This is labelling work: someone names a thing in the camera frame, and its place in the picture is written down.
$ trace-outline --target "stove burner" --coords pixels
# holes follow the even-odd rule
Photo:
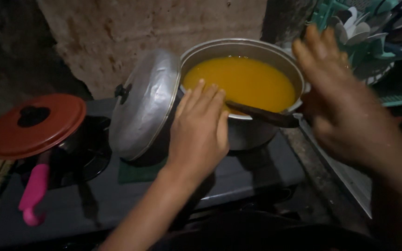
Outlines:
[[[85,148],[67,153],[60,147],[52,149],[50,157],[49,189],[60,188],[92,180],[105,170],[111,158],[108,143],[108,127],[111,120],[107,117],[86,116],[80,125],[83,129]],[[23,185],[27,184],[30,171],[38,156],[20,160],[15,171],[21,174]]]

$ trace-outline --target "yellow liquid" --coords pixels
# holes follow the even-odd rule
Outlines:
[[[201,62],[187,73],[182,85],[193,90],[200,79],[206,82],[204,89],[213,83],[224,89],[226,100],[271,112],[281,112],[295,102],[294,87],[288,78],[254,59],[226,57]]]

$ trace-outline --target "red lid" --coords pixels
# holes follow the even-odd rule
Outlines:
[[[81,124],[85,102],[69,94],[39,96],[0,117],[0,159],[30,157],[63,141]]]

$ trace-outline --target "pink handle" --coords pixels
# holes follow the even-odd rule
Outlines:
[[[23,219],[29,226],[43,223],[45,214],[35,215],[34,207],[43,199],[49,182],[49,165],[38,164],[31,173],[23,197],[21,197],[18,209],[23,211]]]

